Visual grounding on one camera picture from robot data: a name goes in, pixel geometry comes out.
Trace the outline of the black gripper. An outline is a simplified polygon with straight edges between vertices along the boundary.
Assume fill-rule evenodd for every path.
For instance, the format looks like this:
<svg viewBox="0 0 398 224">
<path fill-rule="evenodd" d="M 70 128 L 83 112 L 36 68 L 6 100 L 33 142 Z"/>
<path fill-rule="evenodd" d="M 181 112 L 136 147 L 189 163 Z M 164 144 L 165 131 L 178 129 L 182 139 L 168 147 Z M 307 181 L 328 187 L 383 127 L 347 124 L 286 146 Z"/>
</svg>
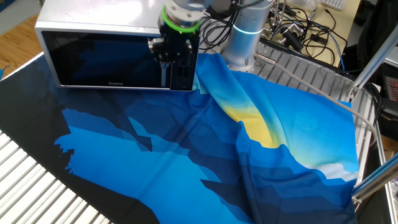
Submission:
<svg viewBox="0 0 398 224">
<path fill-rule="evenodd" d="M 160 27 L 160 34 L 161 37 L 148 39 L 148 47 L 162 72 L 166 72 L 170 62 L 182 56 L 192 58 L 193 53 L 198 52 L 199 31 L 184 33 L 164 25 Z"/>
</svg>

